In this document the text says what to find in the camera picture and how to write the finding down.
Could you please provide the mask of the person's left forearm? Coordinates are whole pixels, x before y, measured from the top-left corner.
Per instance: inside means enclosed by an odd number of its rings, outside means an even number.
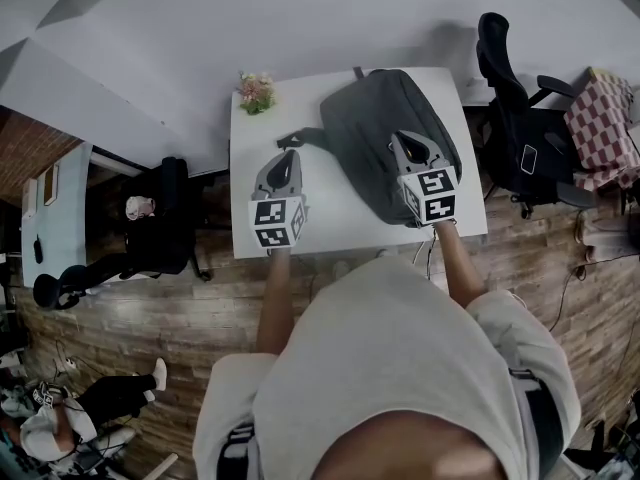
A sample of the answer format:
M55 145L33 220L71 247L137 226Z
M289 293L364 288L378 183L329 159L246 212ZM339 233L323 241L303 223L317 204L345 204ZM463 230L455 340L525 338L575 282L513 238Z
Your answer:
M294 325L290 250L276 249L270 256L255 351L281 354L288 344Z

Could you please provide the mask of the person's light grey shirt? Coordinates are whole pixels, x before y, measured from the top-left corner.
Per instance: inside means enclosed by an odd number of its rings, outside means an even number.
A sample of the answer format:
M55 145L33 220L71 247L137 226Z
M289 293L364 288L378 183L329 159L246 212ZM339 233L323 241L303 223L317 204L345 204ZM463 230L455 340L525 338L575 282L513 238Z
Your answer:
M542 473L524 392L545 385L563 451L581 418L568 361L511 292L462 307L397 256L372 260L323 288L279 354L232 354L210 375L193 455L199 480L217 480L230 433L254 428L264 480L311 480L326 451L366 420L424 413L479 437L508 480Z

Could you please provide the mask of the person's right forearm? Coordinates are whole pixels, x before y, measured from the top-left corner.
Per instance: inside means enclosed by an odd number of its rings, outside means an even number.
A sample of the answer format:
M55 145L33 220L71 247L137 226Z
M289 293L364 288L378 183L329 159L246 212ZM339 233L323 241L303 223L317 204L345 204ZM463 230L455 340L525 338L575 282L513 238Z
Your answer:
M487 292L486 285L475 268L455 224L452 221L437 222L434 230L442 250L449 295L461 307L467 308Z

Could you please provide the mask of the pink flower plant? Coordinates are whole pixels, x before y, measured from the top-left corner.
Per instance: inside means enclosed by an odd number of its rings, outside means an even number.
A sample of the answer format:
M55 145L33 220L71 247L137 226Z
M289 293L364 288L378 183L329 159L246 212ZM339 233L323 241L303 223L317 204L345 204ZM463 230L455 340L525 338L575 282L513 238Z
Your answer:
M240 108L248 115L258 115L275 104L273 80L268 74L256 75L241 72L238 92L241 102Z

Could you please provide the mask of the white table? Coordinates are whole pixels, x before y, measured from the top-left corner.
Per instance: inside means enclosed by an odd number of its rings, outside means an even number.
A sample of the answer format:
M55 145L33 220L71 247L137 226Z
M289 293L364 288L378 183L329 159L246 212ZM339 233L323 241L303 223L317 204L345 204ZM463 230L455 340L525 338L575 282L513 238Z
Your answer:
M409 67L414 80L449 132L462 161L455 219L461 236L487 233L483 191L461 101L451 72L441 67ZM237 259L264 256L251 228L249 201L259 170L279 152L277 140L304 127L321 127L319 106L355 78L350 71L281 81L277 103L249 116L234 107L230 132L230 195L233 252ZM310 208L296 254L380 249L429 239L429 228L387 225L357 196L337 161L313 146L300 148L303 192Z

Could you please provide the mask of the pink checkered cloth table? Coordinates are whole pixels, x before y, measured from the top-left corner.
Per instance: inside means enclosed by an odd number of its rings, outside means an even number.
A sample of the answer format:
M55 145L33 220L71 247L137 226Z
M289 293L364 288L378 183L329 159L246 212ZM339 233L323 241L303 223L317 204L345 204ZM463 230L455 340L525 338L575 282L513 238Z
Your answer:
M595 191L615 183L628 189L640 180L640 152L628 133L633 101L626 79L588 70L585 88L564 114L582 167L574 175L578 187Z

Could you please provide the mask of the light blue desk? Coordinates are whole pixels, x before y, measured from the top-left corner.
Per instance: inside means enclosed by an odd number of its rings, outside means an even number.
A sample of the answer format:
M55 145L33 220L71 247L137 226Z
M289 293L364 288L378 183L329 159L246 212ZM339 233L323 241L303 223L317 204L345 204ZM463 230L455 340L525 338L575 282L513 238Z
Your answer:
M59 277L68 267L86 263L85 197L92 146L83 143L56 163L56 198L45 203L46 174L37 177L35 213L21 222L23 285L31 288L38 275ZM33 242L40 237L44 261L34 259Z

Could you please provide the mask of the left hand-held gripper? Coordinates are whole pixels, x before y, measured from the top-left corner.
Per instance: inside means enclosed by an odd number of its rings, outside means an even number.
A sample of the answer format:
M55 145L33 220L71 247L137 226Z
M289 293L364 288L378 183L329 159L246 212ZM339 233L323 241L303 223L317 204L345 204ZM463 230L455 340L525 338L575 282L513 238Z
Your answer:
M288 186L289 193L302 192L302 169L296 149L280 153L267 162L256 176L255 193L277 193ZM304 195L252 200L248 203L249 224L263 250L294 247L307 222Z

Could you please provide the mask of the dark grey backpack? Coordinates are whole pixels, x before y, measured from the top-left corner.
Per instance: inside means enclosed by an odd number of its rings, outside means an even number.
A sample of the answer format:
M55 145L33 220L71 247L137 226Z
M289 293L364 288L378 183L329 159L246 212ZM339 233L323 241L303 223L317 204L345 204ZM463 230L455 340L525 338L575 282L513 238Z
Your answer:
M378 69L329 95L320 103L320 128L302 128L277 141L286 150L320 148L337 160L358 196L382 221L424 227L405 204L391 148L399 130L434 140L461 180L462 162L454 141L413 79L400 69Z

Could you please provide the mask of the pink white cloth bundle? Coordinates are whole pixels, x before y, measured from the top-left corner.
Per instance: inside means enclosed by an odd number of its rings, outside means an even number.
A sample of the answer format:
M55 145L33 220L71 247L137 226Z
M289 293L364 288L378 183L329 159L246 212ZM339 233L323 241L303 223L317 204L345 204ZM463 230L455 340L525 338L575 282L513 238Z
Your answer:
M129 197L125 204L125 215L128 220L136 221L154 215L156 203L152 198L143 196Z

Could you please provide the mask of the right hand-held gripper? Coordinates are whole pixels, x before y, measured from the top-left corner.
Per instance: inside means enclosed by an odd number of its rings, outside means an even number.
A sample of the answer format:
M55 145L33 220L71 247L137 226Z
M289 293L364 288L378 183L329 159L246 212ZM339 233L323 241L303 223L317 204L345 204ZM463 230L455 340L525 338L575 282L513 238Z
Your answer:
M408 150L416 159L411 162ZM391 136L399 185L405 204L419 225L432 225L455 216L458 181L455 169L445 158L439 145L417 132L399 130ZM425 168L417 173L411 169Z

